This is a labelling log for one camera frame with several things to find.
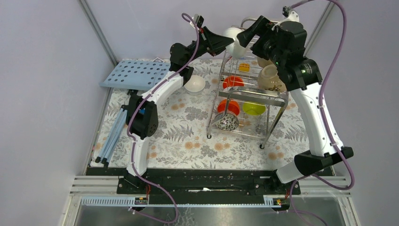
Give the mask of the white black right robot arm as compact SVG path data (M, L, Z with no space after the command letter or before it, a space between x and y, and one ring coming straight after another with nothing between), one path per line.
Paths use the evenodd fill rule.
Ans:
M289 164L275 170L270 188L276 194L288 189L288 183L310 176L337 163L347 163L353 149L345 146L335 132L322 94L326 78L317 63L305 57L307 32L297 21L275 24L264 16L237 35L246 47L254 36L258 40L250 48L260 58L271 60L279 79L298 106L309 139L309 150L297 154Z

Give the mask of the white bowl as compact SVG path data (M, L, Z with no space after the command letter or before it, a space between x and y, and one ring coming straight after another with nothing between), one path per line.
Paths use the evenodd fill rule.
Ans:
M237 38L237 35L242 31L243 29L230 27L223 32L223 36L232 38L234 40L233 43L226 47L226 51L231 55L232 58L235 59L245 57L249 51L249 46L247 46L246 48L242 47Z
M198 75L192 75L191 78L186 82L184 88L189 94L197 95L205 88L206 81L203 77Z

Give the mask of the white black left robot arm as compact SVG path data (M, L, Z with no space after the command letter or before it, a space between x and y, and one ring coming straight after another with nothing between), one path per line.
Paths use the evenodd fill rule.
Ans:
M142 95L132 95L128 104L127 135L132 138L132 151L127 166L128 188L139 194L145 190L146 181L140 176L147 170L146 155L150 137L158 129L158 105L162 104L176 90L183 87L193 73L189 63L209 53L217 56L234 42L233 38L211 32L207 27L199 28L197 39L185 46L175 43L170 48L170 68L164 78Z

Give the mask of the white bowl front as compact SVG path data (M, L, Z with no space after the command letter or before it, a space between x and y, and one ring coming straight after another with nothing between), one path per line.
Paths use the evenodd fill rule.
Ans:
M184 88L189 94L197 95L205 88L206 81L203 77L198 75L192 75L191 78L186 82Z

